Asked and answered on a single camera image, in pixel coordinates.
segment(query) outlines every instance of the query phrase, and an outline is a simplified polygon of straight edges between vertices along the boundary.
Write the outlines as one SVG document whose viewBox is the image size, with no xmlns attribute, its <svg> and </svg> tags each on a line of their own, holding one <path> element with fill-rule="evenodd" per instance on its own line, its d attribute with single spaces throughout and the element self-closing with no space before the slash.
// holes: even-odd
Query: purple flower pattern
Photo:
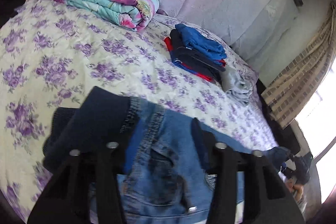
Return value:
<svg viewBox="0 0 336 224">
<path fill-rule="evenodd" d="M 53 90 L 55 87 L 65 87 L 66 78 L 74 79 L 78 74 L 74 70 L 68 70 L 71 59 L 44 56 L 40 62 L 40 66 L 35 69 L 37 77 L 43 77 L 47 84 L 47 90 Z"/>
<path fill-rule="evenodd" d="M 30 13 L 32 15 L 34 15 L 35 17 L 39 17 L 41 16 L 41 13 L 46 11 L 45 7 L 42 6 L 42 5 L 39 5 L 39 4 L 35 4 L 31 10 L 30 10 Z"/>
<path fill-rule="evenodd" d="M 196 80 L 194 80 L 189 75 L 186 75 L 185 73 L 180 73 L 180 75 L 183 77 L 183 80 L 189 83 L 190 85 L 194 86 L 196 84 Z"/>
<path fill-rule="evenodd" d="M 9 205 L 14 209 L 15 213 L 23 220 L 26 221 L 30 210 L 20 205 L 20 185 L 13 182 L 7 185 L 7 189 L 3 191 L 3 195 L 8 201 Z"/>
<path fill-rule="evenodd" d="M 98 81 L 102 82 L 102 86 L 113 81 L 120 81 L 124 79 L 125 75 L 119 73 L 112 63 L 98 63 L 89 64 L 88 67 L 92 70 L 90 76 L 91 78 L 97 78 Z"/>
<path fill-rule="evenodd" d="M 164 105 L 165 107 L 169 108 L 172 111 L 185 113 L 186 107 L 181 106 L 179 103 L 177 103 L 175 100 L 159 100 L 159 103 Z"/>
<path fill-rule="evenodd" d="M 73 48 L 76 51 L 81 51 L 82 53 L 84 53 L 86 58 L 89 58 L 91 55 L 94 55 L 98 50 L 96 48 L 93 48 L 92 46 L 93 43 L 86 43 L 86 44 L 77 43 Z"/>
<path fill-rule="evenodd" d="M 174 26 L 175 24 L 178 24 L 178 22 L 175 20 L 167 19 L 166 24 L 170 26 Z"/>
<path fill-rule="evenodd" d="M 254 129 L 253 130 L 254 132 L 254 135 L 250 135 L 250 141 L 252 142 L 253 146 L 254 147 L 257 147 L 259 145 L 258 141 L 257 141 L 257 137 L 256 137 L 256 134 L 258 134 L 258 132 Z"/>
<path fill-rule="evenodd" d="M 127 65 L 130 65 L 130 64 L 133 64 L 133 65 L 136 65 L 136 66 L 140 66 L 139 58 L 137 56 L 126 57 L 120 63 L 120 65 L 122 65 L 122 66 L 127 66 Z"/>
<path fill-rule="evenodd" d="M 33 41 L 35 42 L 35 50 L 39 50 L 46 47 L 47 48 L 55 47 L 55 44 L 51 42 L 51 37 L 43 35 L 41 34 L 41 32 L 37 32 Z"/>
<path fill-rule="evenodd" d="M 6 51 L 13 52 L 14 50 L 16 50 L 17 52 L 20 52 L 20 49 L 18 47 L 15 47 L 15 44 L 17 43 L 17 41 L 20 41 L 20 43 L 25 41 L 25 38 L 22 35 L 26 32 L 27 30 L 24 29 L 20 29 L 18 31 L 11 29 L 9 35 L 2 40 L 5 45 Z"/>
<path fill-rule="evenodd" d="M 41 27 L 46 27 L 47 22 L 48 22 L 48 20 L 46 20 L 46 19 L 40 20 L 40 21 L 36 22 L 33 25 L 33 27 L 35 27 L 36 29 L 39 29 Z"/>
<path fill-rule="evenodd" d="M 142 35 L 142 34 L 139 34 L 139 33 L 137 33 L 136 35 L 137 35 L 142 41 L 145 41 L 146 44 L 147 44 L 148 46 L 151 46 L 151 47 L 154 46 L 154 43 L 153 43 L 152 41 L 150 41 L 150 39 L 149 39 L 148 37 L 146 37 L 146 36 L 144 36 L 144 35 Z"/>
<path fill-rule="evenodd" d="M 14 18 L 14 20 L 11 22 L 11 25 L 17 24 L 20 26 L 22 24 L 23 17 L 17 16 Z"/>
<path fill-rule="evenodd" d="M 225 92 L 216 90 L 215 93 L 217 94 L 218 98 L 225 100 Z"/>
<path fill-rule="evenodd" d="M 77 96 L 83 97 L 84 85 L 79 84 L 78 86 L 73 86 L 71 88 L 63 88 L 54 95 L 54 100 L 47 102 L 47 107 L 60 106 L 63 100 L 71 99 L 71 102 L 80 104 L 80 100 Z"/>
<path fill-rule="evenodd" d="M 199 109 L 200 111 L 207 113 L 207 107 L 202 104 L 202 101 L 200 98 L 196 98 L 195 104 L 194 104 L 194 108 Z"/>
<path fill-rule="evenodd" d="M 199 92 L 203 96 L 206 103 L 208 103 L 209 105 L 217 106 L 216 98 L 211 95 L 210 90 L 200 90 Z"/>
<path fill-rule="evenodd" d="M 31 200 L 36 202 L 53 174 L 46 170 L 39 161 L 36 162 L 36 165 L 34 165 L 33 168 L 35 173 L 34 184 L 37 186 L 38 192 L 31 198 Z"/>
<path fill-rule="evenodd" d="M 184 87 L 178 89 L 177 94 L 178 94 L 178 97 L 182 98 L 182 97 L 185 97 L 186 95 L 189 94 L 189 90 L 186 86 L 184 86 Z"/>
<path fill-rule="evenodd" d="M 21 64 L 17 68 L 14 64 L 10 66 L 7 70 L 1 70 L 3 80 L 6 85 L 9 86 L 9 92 L 13 93 L 17 86 L 23 86 L 23 84 L 28 80 L 26 76 L 22 76 L 23 71 L 28 67 L 28 64 Z"/>
<path fill-rule="evenodd" d="M 106 33 L 104 30 L 99 29 L 96 25 L 93 25 L 93 24 L 88 24 L 87 28 L 90 29 L 90 30 L 92 30 L 93 32 L 95 32 L 97 34 L 98 33 Z"/>
<path fill-rule="evenodd" d="M 111 41 L 102 39 L 101 45 L 105 51 L 113 53 L 115 55 L 124 56 L 127 52 L 132 52 L 132 49 L 124 45 L 125 40 Z"/>
<path fill-rule="evenodd" d="M 229 112 L 227 113 L 227 117 L 229 118 L 229 120 L 230 120 L 231 122 L 236 122 L 236 118 L 232 115 L 232 112 L 231 112 L 231 111 L 229 111 Z"/>
<path fill-rule="evenodd" d="M 156 68 L 157 73 L 159 74 L 159 80 L 172 87 L 173 89 L 176 89 L 178 86 L 178 81 L 177 81 L 177 77 L 173 76 L 173 73 L 170 69 L 168 70 L 164 70 L 162 68 Z"/>
<path fill-rule="evenodd" d="M 125 37 L 128 39 L 128 40 L 131 40 L 132 42 L 134 41 L 134 37 L 132 34 L 130 34 L 129 32 L 126 32 L 125 33 Z"/>
<path fill-rule="evenodd" d="M 233 132 L 232 132 L 232 137 L 240 142 L 241 144 L 244 144 L 244 137 L 243 135 L 238 131 L 238 129 L 234 129 Z"/>
<path fill-rule="evenodd" d="M 217 126 L 217 128 L 224 129 L 227 123 L 221 120 L 219 117 L 211 118 L 211 121 Z"/>
<path fill-rule="evenodd" d="M 139 49 L 140 54 L 143 55 L 147 60 L 154 61 L 156 59 L 156 57 L 150 54 L 147 49 L 139 45 L 135 45 L 135 46 Z"/>
<path fill-rule="evenodd" d="M 154 35 L 152 35 L 152 33 L 150 33 L 150 32 L 146 32 L 151 38 L 155 38 L 155 36 Z"/>
<path fill-rule="evenodd" d="M 158 84 L 152 82 L 152 77 L 149 74 L 145 74 L 144 71 L 141 72 L 141 83 L 143 83 L 152 93 L 155 93 Z"/>
<path fill-rule="evenodd" d="M 18 103 L 11 102 L 6 106 L 6 111 L 11 113 L 7 116 L 5 129 L 9 129 L 14 138 L 14 147 L 24 147 L 28 153 L 28 142 L 31 138 L 38 140 L 39 136 L 44 136 L 42 123 L 38 123 L 38 114 L 35 114 L 36 105 L 27 103 L 26 98 Z"/>
<path fill-rule="evenodd" d="M 73 20 L 67 20 L 66 18 L 61 18 L 59 19 L 58 22 L 55 23 L 55 26 L 59 28 L 62 32 L 69 33 L 73 32 L 75 22 Z"/>
<path fill-rule="evenodd" d="M 77 15 L 77 17 L 78 17 L 78 18 L 84 18 L 85 20 L 89 19 L 89 16 L 88 16 L 88 15 L 81 14 L 81 13 L 79 13 L 79 14 Z"/>
<path fill-rule="evenodd" d="M 54 9 L 53 10 L 53 12 L 56 14 L 56 15 L 58 15 L 58 16 L 60 16 L 60 15 L 64 15 L 65 14 L 65 11 L 64 10 L 58 10 L 58 9 Z"/>
</svg>

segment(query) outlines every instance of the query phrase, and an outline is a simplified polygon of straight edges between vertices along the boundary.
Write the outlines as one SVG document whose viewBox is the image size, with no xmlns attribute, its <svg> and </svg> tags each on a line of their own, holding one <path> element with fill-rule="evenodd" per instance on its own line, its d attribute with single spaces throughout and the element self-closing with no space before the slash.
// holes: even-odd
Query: gray folded clothing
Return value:
<svg viewBox="0 0 336 224">
<path fill-rule="evenodd" d="M 252 83 L 245 80 L 235 69 L 226 65 L 225 71 L 220 72 L 222 90 L 244 106 L 250 102 L 253 92 Z"/>
</svg>

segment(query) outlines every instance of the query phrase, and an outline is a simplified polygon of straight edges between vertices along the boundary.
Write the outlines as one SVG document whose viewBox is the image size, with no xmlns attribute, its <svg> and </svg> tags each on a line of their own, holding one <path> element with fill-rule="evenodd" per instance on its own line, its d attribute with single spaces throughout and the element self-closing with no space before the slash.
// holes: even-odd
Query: stack of folded clothes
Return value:
<svg viewBox="0 0 336 224">
<path fill-rule="evenodd" d="M 253 92 L 252 83 L 229 66 L 220 73 L 220 77 L 223 91 L 243 106 L 247 106 Z"/>
<path fill-rule="evenodd" d="M 226 53 L 221 44 L 184 24 L 175 25 L 165 43 L 174 65 L 207 81 L 221 82 Z"/>
</svg>

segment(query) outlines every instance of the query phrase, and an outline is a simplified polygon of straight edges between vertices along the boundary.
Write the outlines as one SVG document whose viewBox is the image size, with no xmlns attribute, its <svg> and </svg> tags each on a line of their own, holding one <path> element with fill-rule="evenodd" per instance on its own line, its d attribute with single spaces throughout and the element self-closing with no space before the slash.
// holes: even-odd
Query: person's hand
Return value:
<svg viewBox="0 0 336 224">
<path fill-rule="evenodd" d="M 295 200 L 298 202 L 301 200 L 303 195 L 303 185 L 302 184 L 295 184 L 293 185 L 293 189 L 297 191 L 297 194 L 295 196 Z"/>
<path fill-rule="evenodd" d="M 285 185 L 287 187 L 287 189 L 289 190 L 290 193 L 293 193 L 294 189 L 293 189 L 293 186 L 294 186 L 294 180 L 293 179 L 289 179 L 285 182 Z"/>
</svg>

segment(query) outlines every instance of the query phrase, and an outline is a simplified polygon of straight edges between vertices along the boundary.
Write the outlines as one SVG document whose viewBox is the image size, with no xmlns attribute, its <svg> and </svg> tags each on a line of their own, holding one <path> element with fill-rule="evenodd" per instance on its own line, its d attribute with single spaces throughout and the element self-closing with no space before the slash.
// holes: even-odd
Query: folded clothes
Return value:
<svg viewBox="0 0 336 224">
<path fill-rule="evenodd" d="M 215 63 L 213 60 L 209 59 L 202 52 L 185 47 L 181 34 L 178 30 L 173 29 L 170 32 L 170 37 L 172 40 L 174 56 L 181 62 L 190 62 L 195 66 L 202 66 L 216 71 L 225 71 L 224 67 L 226 63 L 224 60 L 221 60 L 220 64 L 218 64 L 217 62 Z"/>
<path fill-rule="evenodd" d="M 219 65 L 201 52 L 195 49 L 186 48 L 182 42 L 180 33 L 176 29 L 173 29 L 170 32 L 170 37 L 171 39 L 168 38 L 165 42 L 173 64 L 192 74 L 198 76 L 204 75 L 209 81 L 216 80 L 219 83 L 221 82 L 219 71 L 225 70 L 225 63 Z"/>
<path fill-rule="evenodd" d="M 226 70 L 221 72 L 220 76 L 223 91 L 243 105 L 248 105 L 253 92 L 252 83 L 229 66 L 226 66 Z"/>
<path fill-rule="evenodd" d="M 56 0 L 91 10 L 96 16 L 132 31 L 144 29 L 159 8 L 158 0 Z"/>
<path fill-rule="evenodd" d="M 171 61 L 173 62 L 173 64 L 176 66 L 176 67 L 179 67 L 183 70 L 186 70 L 202 79 L 205 79 L 209 82 L 212 82 L 213 79 L 214 79 L 214 75 L 212 75 L 209 71 L 205 71 L 205 70 L 202 70 L 202 72 L 198 72 L 198 71 L 195 71 L 193 70 L 193 68 L 189 65 L 186 65 L 185 63 L 177 60 L 174 56 L 174 50 L 173 50 L 173 46 L 172 46 L 172 40 L 170 37 L 166 37 L 164 42 L 166 43 L 166 46 L 167 46 L 167 49 L 169 51 L 169 54 L 170 54 L 170 58 L 171 58 Z"/>
<path fill-rule="evenodd" d="M 205 38 L 196 29 L 184 24 L 176 24 L 175 28 L 181 34 L 183 44 L 187 48 L 198 50 L 219 65 L 220 60 L 226 58 L 225 50 L 220 43 Z"/>
</svg>

